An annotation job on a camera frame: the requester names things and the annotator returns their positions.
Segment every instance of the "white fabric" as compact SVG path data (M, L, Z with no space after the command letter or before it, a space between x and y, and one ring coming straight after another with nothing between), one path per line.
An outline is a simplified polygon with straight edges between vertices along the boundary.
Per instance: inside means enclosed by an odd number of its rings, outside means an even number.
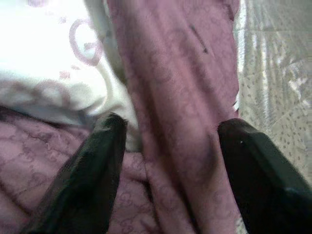
M101 1L87 3L0 1L0 105L65 124L115 112L128 120L127 150L137 151L133 105L110 63L122 70L108 17Z

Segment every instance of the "bedsheet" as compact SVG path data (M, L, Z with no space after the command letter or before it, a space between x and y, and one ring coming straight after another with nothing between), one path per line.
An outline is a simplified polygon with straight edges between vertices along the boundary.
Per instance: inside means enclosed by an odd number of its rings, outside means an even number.
M240 116L312 183L310 0L240 0L235 17ZM245 233L238 223L238 233Z

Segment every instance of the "pink cloth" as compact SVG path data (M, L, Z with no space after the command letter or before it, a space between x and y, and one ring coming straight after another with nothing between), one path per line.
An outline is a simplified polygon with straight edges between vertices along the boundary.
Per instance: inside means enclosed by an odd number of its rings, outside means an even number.
M108 4L143 139L143 155L125 156L109 234L234 234L216 130L237 117L238 0Z
M0 233L30 217L62 164L89 132L53 126L0 107Z

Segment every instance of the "pink monogram pattern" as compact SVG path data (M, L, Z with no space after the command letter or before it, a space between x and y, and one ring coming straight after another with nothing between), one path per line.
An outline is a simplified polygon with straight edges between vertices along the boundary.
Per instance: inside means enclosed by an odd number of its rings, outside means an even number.
M0 233L15 233L27 221L58 169L88 134L0 107Z
M216 127L237 116L237 0L108 1L143 153L125 155L109 234L234 234Z

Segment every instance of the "pink fabric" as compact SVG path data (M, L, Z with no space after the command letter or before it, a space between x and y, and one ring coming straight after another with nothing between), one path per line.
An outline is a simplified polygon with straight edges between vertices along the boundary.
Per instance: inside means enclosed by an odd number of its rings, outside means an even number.
M143 139L125 155L109 234L234 234L217 126L237 117L238 0L111 0Z
M15 233L28 220L59 168L88 134L0 107L1 234Z

